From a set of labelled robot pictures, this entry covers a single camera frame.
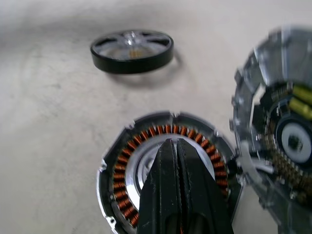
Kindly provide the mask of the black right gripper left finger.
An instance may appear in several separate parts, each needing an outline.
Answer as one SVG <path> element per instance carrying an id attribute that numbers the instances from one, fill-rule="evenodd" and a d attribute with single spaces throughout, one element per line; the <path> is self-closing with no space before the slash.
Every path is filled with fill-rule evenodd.
<path id="1" fill-rule="evenodd" d="M 180 234 L 181 198 L 174 142 L 160 146 L 140 194 L 137 234 Z"/>

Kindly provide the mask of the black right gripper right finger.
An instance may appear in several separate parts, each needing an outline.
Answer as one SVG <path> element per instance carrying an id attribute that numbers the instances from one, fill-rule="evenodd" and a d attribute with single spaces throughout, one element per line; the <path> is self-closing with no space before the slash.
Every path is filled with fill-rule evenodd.
<path id="1" fill-rule="evenodd" d="M 184 234 L 234 234 L 223 194 L 197 150 L 181 138 L 176 147 Z"/>

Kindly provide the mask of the motor housing with copper windings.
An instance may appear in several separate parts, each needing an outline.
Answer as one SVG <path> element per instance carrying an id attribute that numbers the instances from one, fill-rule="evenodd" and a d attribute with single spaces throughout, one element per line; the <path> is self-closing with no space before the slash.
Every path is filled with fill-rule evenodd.
<path id="1" fill-rule="evenodd" d="M 209 122 L 188 113 L 156 112 L 124 127 L 102 158 L 97 198 L 114 234 L 137 234 L 140 194 L 157 151 L 171 139 L 186 140 L 197 150 L 223 194 L 231 225 L 242 185 L 234 150 Z"/>

